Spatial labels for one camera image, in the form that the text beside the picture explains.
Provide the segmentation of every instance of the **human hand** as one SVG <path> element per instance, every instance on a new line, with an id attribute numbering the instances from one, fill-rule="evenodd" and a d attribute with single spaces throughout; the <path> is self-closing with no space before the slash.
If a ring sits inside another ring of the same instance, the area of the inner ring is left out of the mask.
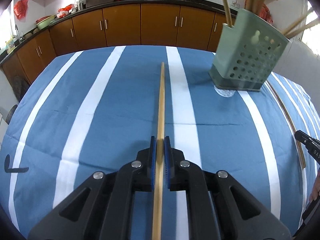
<path id="1" fill-rule="evenodd" d="M 316 177 L 316 180 L 313 184 L 312 192 L 309 197 L 309 202 L 312 202 L 313 200 L 316 200 L 318 196 L 320 196 L 320 171 L 318 171 L 318 175 Z"/>

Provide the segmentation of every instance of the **electrical outlet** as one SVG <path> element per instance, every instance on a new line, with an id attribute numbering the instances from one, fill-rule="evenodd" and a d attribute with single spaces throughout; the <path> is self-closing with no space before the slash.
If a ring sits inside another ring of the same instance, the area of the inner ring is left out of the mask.
<path id="1" fill-rule="evenodd" d="M 233 7 L 238 8 L 238 9 L 240 8 L 240 4 L 237 3 L 237 2 L 232 2 L 231 5 L 232 5 Z"/>

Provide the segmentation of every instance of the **green bowl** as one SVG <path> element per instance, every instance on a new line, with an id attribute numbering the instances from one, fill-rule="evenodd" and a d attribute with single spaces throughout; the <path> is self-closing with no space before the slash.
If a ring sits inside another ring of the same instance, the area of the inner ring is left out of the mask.
<path id="1" fill-rule="evenodd" d="M 47 27 L 54 19 L 55 19 L 55 15 L 51 15 L 48 18 L 42 20 L 41 22 L 39 22 L 38 24 L 36 24 L 36 26 L 38 27 L 39 30 Z"/>

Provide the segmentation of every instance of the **black countertop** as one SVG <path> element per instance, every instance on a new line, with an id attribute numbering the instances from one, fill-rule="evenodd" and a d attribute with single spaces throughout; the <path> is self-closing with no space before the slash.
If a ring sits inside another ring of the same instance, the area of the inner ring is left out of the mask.
<path id="1" fill-rule="evenodd" d="M 21 42 L 20 44 L 17 44 L 16 47 L 14 48 L 13 51 L 11 51 L 9 54 L 7 54 L 7 52 L 3 52 L 0 55 L 0 66 L 2 63 L 4 63 L 7 59 L 10 58 L 10 56 L 12 54 L 14 54 L 19 48 L 21 48 L 24 44 L 26 44 L 28 41 L 30 41 L 31 39 L 33 39 L 35 36 L 37 36 L 39 33 L 47 30 L 48 28 L 62 22 L 65 21 L 69 18 L 72 18 L 74 16 L 83 14 L 83 13 L 87 13 L 87 12 L 91 12 L 94 10 L 98 10 L 98 9 L 102 9 L 102 8 L 106 8 L 106 7 L 111 7 L 111 6 L 117 6 L 117 5 L 126 5 L 126 4 L 134 4 L 134 3 L 162 3 L 162 4 L 174 4 L 174 5 L 182 5 L 182 6 L 188 6 L 188 7 L 193 7 L 193 8 L 198 8 L 198 9 L 202 9 L 202 10 L 207 10 L 207 11 L 212 11 L 212 12 L 218 12 L 218 13 L 222 13 L 225 14 L 224 12 L 224 8 L 223 5 L 218 4 L 218 3 L 214 3 L 214 2 L 210 2 L 207 0 L 121 0 L 121 1 L 114 1 L 114 2 L 109 2 L 109 3 L 104 3 L 104 4 L 100 4 L 100 5 L 96 5 L 96 6 L 92 6 L 86 9 L 83 9 L 81 11 L 77 11 L 73 14 L 70 14 L 68 16 L 65 16 L 61 19 L 56 19 L 54 20 L 50 25 L 48 25 L 47 27 L 43 28 L 42 30 L 39 30 L 38 32 L 36 32 L 35 34 L 33 34 L 31 37 L 25 39 L 23 42 Z M 230 9 L 231 11 L 231 16 L 232 17 L 236 17 L 237 11 L 234 9 Z"/>

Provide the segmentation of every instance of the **wall cabinet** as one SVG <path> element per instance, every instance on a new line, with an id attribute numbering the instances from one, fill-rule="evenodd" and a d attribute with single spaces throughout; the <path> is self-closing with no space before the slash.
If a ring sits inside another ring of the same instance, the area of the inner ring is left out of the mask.
<path id="1" fill-rule="evenodd" d="M 79 51 L 72 19 L 52 26 L 49 31 L 57 56 Z"/>
<path id="2" fill-rule="evenodd" d="M 18 50 L 17 54 L 30 83 L 33 83 L 44 70 L 36 39 L 28 41 L 27 44 Z"/>
<path id="3" fill-rule="evenodd" d="M 120 5 L 103 10 L 108 47 L 140 45 L 140 4 Z"/>
<path id="4" fill-rule="evenodd" d="M 175 46 L 180 6 L 169 4 L 141 5 L 141 44 Z"/>
<path id="5" fill-rule="evenodd" d="M 214 12 L 181 6 L 177 47 L 206 50 Z"/>
<path id="6" fill-rule="evenodd" d="M 232 24 L 236 21 L 235 18 L 232 18 Z M 212 26 L 212 31 L 210 35 L 210 40 L 208 44 L 207 51 L 216 52 L 219 44 L 220 36 L 222 33 L 222 24 L 226 23 L 227 19 L 224 14 L 216 13 L 214 17 L 214 22 Z"/>
<path id="7" fill-rule="evenodd" d="M 107 46 L 102 9 L 72 18 L 79 50 Z"/>
<path id="8" fill-rule="evenodd" d="M 2 65 L 2 69 L 12 87 L 14 87 L 14 78 L 17 76 L 30 84 L 30 81 L 20 63 L 20 60 L 18 59 L 17 54 L 12 55 L 12 57 L 5 61 Z"/>

